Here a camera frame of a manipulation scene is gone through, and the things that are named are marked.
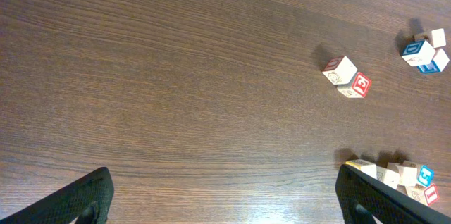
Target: block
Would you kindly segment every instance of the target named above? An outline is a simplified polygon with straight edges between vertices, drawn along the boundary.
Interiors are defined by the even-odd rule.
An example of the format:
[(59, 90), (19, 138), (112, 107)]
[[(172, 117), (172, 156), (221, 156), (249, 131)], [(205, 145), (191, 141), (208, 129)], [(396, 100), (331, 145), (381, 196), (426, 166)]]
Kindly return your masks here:
[(434, 178), (434, 171), (425, 165), (413, 163), (411, 161), (404, 161), (403, 166), (409, 166), (416, 168), (417, 177), (416, 183), (423, 187), (429, 187), (432, 184), (432, 179)]
[(377, 180), (383, 182), (384, 184), (397, 189), (397, 184), (400, 182), (401, 175), (395, 171), (389, 170), (387, 168), (382, 168), (376, 166)]
[(420, 70), (421, 73), (443, 72), (448, 62), (450, 62), (450, 58), (448, 58), (445, 51), (440, 48), (435, 53), (431, 63), (428, 65), (418, 66), (418, 70)]
[(426, 40), (412, 42), (407, 45), (401, 57), (410, 66), (422, 66), (431, 63), (435, 55), (435, 49)]
[(377, 178), (377, 176), (376, 176), (377, 169), (376, 169), (376, 164), (374, 164), (374, 163), (358, 159), (358, 160), (353, 160), (353, 161), (347, 161), (345, 164), (357, 168), (361, 172), (371, 176), (374, 179)]
[(421, 34), (416, 34), (414, 36), (414, 38), (415, 38), (415, 41), (419, 41), (419, 40), (428, 41), (429, 44), (431, 44), (431, 46), (433, 48), (443, 47), (446, 45), (444, 29), (432, 30), (432, 31), (421, 33)]
[(399, 184), (413, 187), (416, 185), (416, 168), (407, 167), (398, 163), (388, 163), (387, 169), (395, 171), (401, 175)]
[(421, 185), (406, 187), (406, 191), (407, 196), (427, 206), (434, 204), (439, 199), (435, 184), (431, 184), (429, 187), (422, 187)]
[(340, 85), (337, 90), (347, 98), (364, 98), (371, 86), (371, 80), (363, 73), (357, 73), (346, 85)]
[(323, 74), (334, 85), (347, 84), (357, 72), (357, 67), (346, 56), (332, 58), (323, 70)]

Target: wooden table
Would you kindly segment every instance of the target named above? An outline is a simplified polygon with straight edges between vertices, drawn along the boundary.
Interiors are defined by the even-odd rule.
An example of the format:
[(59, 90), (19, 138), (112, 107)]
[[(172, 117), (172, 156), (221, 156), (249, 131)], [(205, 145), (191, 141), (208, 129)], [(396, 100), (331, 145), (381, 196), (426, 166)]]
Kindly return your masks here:
[[(400, 58), (451, 0), (1, 0), (0, 218), (100, 166), (110, 223), (342, 223), (338, 167), (435, 171), (451, 215), (451, 68)], [(322, 75), (373, 80), (347, 99)]]

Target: brown wood grain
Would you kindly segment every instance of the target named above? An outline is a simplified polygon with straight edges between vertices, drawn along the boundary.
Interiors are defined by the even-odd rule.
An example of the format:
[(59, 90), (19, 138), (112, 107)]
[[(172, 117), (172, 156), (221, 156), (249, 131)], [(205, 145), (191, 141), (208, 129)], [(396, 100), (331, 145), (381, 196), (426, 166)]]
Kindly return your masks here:
[(451, 216), (451, 68), (399, 55), (451, 0), (0, 2), (0, 218), (107, 166), (110, 223), (342, 223), (354, 155), (427, 164)]

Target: stack of blocks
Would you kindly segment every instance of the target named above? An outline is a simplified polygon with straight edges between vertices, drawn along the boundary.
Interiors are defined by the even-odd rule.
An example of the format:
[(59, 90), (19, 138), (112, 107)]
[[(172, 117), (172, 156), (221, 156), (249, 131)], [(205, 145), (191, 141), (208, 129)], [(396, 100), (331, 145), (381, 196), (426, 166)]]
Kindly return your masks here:
[(441, 48), (446, 45), (444, 29), (432, 30), (414, 36), (415, 42), (407, 45), (402, 58), (421, 73), (443, 72), (450, 59)]
[(364, 98), (368, 93), (371, 81), (346, 56), (332, 58), (323, 70), (323, 74), (337, 90), (348, 98)]
[(424, 205), (430, 206), (438, 200), (437, 187), (432, 183), (434, 172), (425, 165), (404, 161), (402, 164), (388, 163), (387, 168), (382, 168), (361, 159), (347, 161), (346, 164), (393, 189), (397, 189), (398, 185), (405, 186), (407, 196)]

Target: letter on block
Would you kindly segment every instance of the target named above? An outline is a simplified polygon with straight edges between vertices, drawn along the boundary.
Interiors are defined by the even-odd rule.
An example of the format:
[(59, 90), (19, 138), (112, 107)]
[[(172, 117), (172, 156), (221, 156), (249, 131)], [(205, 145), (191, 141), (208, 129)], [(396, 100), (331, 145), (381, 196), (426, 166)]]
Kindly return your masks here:
[(419, 41), (419, 40), (428, 41), (429, 44), (431, 44), (432, 47), (434, 47), (434, 48), (443, 47), (446, 45), (444, 29), (432, 30), (429, 32), (421, 33), (421, 34), (416, 34), (414, 37), (415, 37), (415, 41)]
[(377, 166), (377, 180), (384, 184), (397, 189), (397, 184), (400, 182), (401, 175), (395, 171), (391, 171), (387, 168)]
[(416, 168), (407, 167), (398, 163), (388, 163), (387, 169), (401, 175), (400, 185), (410, 187), (416, 185)]
[(450, 58), (448, 58), (445, 51), (440, 48), (435, 53), (431, 63), (428, 65), (418, 66), (418, 70), (420, 70), (421, 73), (443, 72), (448, 62), (450, 62)]
[(418, 173), (418, 176), (416, 177), (416, 183), (418, 185), (429, 187), (432, 183), (432, 179), (434, 177), (434, 171), (428, 168), (425, 165), (419, 165), (416, 163), (413, 163), (411, 161), (404, 161), (402, 163), (403, 166), (409, 166), (416, 168), (416, 171)]
[(357, 72), (357, 67), (346, 56), (332, 58), (323, 70), (323, 74), (334, 85), (347, 84)]
[(406, 187), (406, 191), (407, 196), (427, 206), (434, 204), (439, 199), (437, 186), (435, 184), (432, 184), (427, 188), (422, 187), (421, 185)]
[(407, 45), (402, 58), (410, 66), (422, 66), (431, 63), (435, 49), (426, 40), (420, 40)]
[(371, 80), (363, 73), (357, 73), (346, 85), (340, 85), (337, 90), (347, 98), (364, 98), (371, 86)]
[(374, 163), (358, 159), (353, 161), (347, 161), (345, 164), (353, 166), (358, 170), (360, 170), (361, 172), (371, 176), (372, 178), (377, 179), (376, 164)]

